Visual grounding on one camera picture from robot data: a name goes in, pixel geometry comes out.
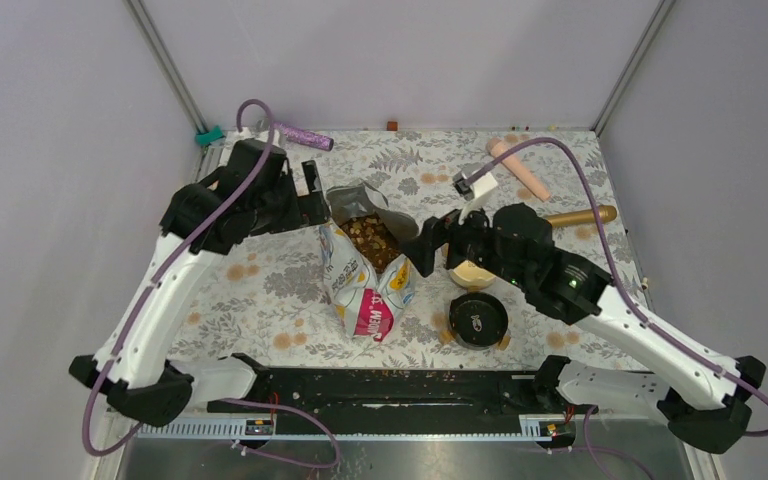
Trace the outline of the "floral patterned table mat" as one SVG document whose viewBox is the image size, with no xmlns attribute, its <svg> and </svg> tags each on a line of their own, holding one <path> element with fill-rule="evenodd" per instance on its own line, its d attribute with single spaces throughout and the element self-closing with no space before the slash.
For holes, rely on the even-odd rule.
<svg viewBox="0 0 768 480">
<path fill-rule="evenodd" d="M 485 131 L 338 131 L 330 152 L 287 144 L 293 167 L 314 160 L 326 188 L 366 182 L 395 210 L 423 221 L 460 204 L 453 176 L 489 160 Z M 321 278 L 318 233 L 304 229 L 245 241 L 191 303 L 171 355 L 179 360 L 244 353 L 268 366 L 532 370 L 549 355 L 635 370 L 620 348 L 538 314 L 515 288 L 494 282 L 511 337 L 504 351 L 470 350 L 442 333 L 461 290 L 444 270 L 419 279 L 415 297 L 381 342 L 345 333 Z"/>
</svg>

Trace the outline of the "pink toy microphone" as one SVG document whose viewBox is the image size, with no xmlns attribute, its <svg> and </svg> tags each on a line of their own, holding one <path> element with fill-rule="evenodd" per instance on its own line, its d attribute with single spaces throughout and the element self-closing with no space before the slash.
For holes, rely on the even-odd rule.
<svg viewBox="0 0 768 480">
<path fill-rule="evenodd" d="M 500 137 L 493 137 L 486 144 L 486 150 L 493 158 L 501 157 L 512 147 L 512 144 Z M 539 200 L 546 202 L 550 199 L 551 193 L 547 186 L 525 166 L 516 154 L 508 155 L 501 163 Z"/>
</svg>

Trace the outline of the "brown pet food kibble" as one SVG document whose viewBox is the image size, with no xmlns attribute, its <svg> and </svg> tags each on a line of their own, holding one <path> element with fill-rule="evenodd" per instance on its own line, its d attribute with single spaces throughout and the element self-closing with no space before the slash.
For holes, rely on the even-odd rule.
<svg viewBox="0 0 768 480">
<path fill-rule="evenodd" d="M 400 255 L 397 239 L 379 215 L 350 219 L 340 229 L 378 274 Z"/>
</svg>

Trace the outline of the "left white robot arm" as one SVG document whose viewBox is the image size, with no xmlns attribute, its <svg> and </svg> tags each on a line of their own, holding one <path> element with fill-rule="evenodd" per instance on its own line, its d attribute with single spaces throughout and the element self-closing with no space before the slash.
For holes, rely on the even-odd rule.
<svg viewBox="0 0 768 480">
<path fill-rule="evenodd" d="M 69 373 L 97 387 L 125 417 L 163 427 L 185 409 L 233 398 L 256 411 L 269 401 L 264 367 L 244 354 L 176 361 L 173 340 L 191 303 L 231 251 L 251 237 L 325 224 L 330 211 L 313 160 L 302 162 L 307 191 L 296 189 L 288 154 L 257 139 L 236 141 L 226 161 L 172 197 L 149 268 L 128 312 L 93 355 Z"/>
</svg>

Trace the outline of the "black pet bowl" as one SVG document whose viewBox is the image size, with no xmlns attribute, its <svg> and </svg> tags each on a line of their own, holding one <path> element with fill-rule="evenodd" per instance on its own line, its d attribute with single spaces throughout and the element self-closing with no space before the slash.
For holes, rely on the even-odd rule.
<svg viewBox="0 0 768 480">
<path fill-rule="evenodd" d="M 448 307 L 448 331 L 461 346 L 486 350 L 498 346 L 508 333 L 509 317 L 493 295 L 475 291 L 453 299 Z"/>
</svg>

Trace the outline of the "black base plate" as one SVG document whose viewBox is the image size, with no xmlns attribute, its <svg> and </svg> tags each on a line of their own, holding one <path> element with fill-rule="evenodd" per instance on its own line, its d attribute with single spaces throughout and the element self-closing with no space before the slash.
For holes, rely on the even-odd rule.
<svg viewBox="0 0 768 480">
<path fill-rule="evenodd" d="M 302 410 L 336 435 L 519 434 L 522 415 L 584 414 L 531 371 L 272 368 L 246 401 Z"/>
</svg>

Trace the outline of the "purple glitter toy microphone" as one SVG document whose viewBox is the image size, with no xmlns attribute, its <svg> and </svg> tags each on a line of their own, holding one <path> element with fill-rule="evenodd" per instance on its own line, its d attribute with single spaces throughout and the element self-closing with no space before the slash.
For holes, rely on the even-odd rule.
<svg viewBox="0 0 768 480">
<path fill-rule="evenodd" d="M 261 119 L 252 128 L 268 131 L 270 128 L 273 128 L 274 131 L 280 130 L 284 135 L 285 144 L 293 143 L 325 152 L 330 152 L 334 147 L 334 139 L 329 136 L 281 122 L 269 123 L 266 119 Z"/>
</svg>

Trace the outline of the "gold toy microphone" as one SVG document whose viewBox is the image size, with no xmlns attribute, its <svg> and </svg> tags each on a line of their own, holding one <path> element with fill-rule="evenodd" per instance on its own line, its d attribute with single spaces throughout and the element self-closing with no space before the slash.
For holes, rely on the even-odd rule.
<svg viewBox="0 0 768 480">
<path fill-rule="evenodd" d="M 553 228 L 563 228 L 577 225 L 595 224 L 596 220 L 602 223 L 609 223 L 616 220 L 618 210 L 612 205 L 598 205 L 596 210 L 585 209 L 574 212 L 553 214 L 546 217 L 546 220 Z"/>
</svg>

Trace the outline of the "small wooden block near bowl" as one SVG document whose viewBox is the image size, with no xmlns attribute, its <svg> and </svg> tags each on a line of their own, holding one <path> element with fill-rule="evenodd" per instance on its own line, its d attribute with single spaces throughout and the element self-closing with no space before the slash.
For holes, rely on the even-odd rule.
<svg viewBox="0 0 768 480">
<path fill-rule="evenodd" d="M 504 351 L 508 348 L 511 341 L 511 337 L 509 335 L 505 335 L 497 344 L 496 349 L 500 351 Z"/>
</svg>

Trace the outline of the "cat print pet food bag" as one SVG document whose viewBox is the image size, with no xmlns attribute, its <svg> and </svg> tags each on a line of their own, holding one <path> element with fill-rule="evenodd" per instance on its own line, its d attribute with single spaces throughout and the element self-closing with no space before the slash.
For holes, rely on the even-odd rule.
<svg viewBox="0 0 768 480">
<path fill-rule="evenodd" d="M 331 219 L 318 227 L 322 281 L 345 333 L 383 341 L 412 301 L 418 273 L 400 255 L 378 274 L 355 248 L 340 225 L 350 219 L 379 215 L 397 241 L 418 234 L 416 221 L 394 210 L 366 182 L 334 187 L 326 194 Z"/>
</svg>

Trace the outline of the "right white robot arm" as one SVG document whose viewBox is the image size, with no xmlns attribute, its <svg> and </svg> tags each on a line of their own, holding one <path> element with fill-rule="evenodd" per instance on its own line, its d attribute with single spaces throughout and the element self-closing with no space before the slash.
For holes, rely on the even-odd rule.
<svg viewBox="0 0 768 480">
<path fill-rule="evenodd" d="M 557 247 L 550 223 L 527 205 L 429 218 L 399 248 L 422 276 L 446 248 L 448 266 L 477 265 L 518 288 L 539 313 L 613 343 L 644 366 L 643 372 L 610 370 L 549 356 L 532 381 L 543 410 L 594 406 L 644 416 L 712 454 L 748 435 L 749 401 L 765 365 L 719 354 L 637 304 L 597 264 Z"/>
</svg>

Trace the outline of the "teal toy block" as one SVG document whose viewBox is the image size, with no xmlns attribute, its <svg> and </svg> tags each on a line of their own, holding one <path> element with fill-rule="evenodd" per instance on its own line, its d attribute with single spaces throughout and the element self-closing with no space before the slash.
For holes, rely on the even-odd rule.
<svg viewBox="0 0 768 480">
<path fill-rule="evenodd" d="M 216 142 L 224 137 L 224 131 L 220 126 L 214 126 L 208 131 L 198 133 L 195 135 L 194 140 L 196 144 L 201 147 L 207 147 L 213 142 Z"/>
</svg>

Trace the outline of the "cream pet bowl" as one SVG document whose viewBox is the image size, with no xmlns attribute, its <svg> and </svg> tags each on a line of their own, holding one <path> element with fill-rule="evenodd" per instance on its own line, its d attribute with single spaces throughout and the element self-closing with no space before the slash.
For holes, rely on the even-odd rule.
<svg viewBox="0 0 768 480">
<path fill-rule="evenodd" d="M 468 291 L 483 290 L 491 286 L 496 277 L 470 261 L 464 261 L 449 270 L 451 280 Z"/>
</svg>

